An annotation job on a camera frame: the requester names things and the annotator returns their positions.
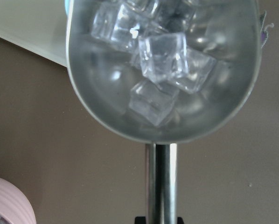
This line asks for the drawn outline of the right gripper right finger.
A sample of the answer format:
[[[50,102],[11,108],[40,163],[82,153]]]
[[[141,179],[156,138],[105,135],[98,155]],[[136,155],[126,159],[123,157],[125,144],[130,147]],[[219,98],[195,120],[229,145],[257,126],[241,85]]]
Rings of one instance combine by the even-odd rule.
[[[184,221],[181,217],[177,218],[177,224],[184,224]]]

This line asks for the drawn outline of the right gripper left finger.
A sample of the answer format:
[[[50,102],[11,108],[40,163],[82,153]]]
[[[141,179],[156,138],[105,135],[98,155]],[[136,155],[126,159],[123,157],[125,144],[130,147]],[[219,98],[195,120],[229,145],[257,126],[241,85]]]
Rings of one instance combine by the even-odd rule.
[[[134,224],[146,224],[146,217],[135,217]]]

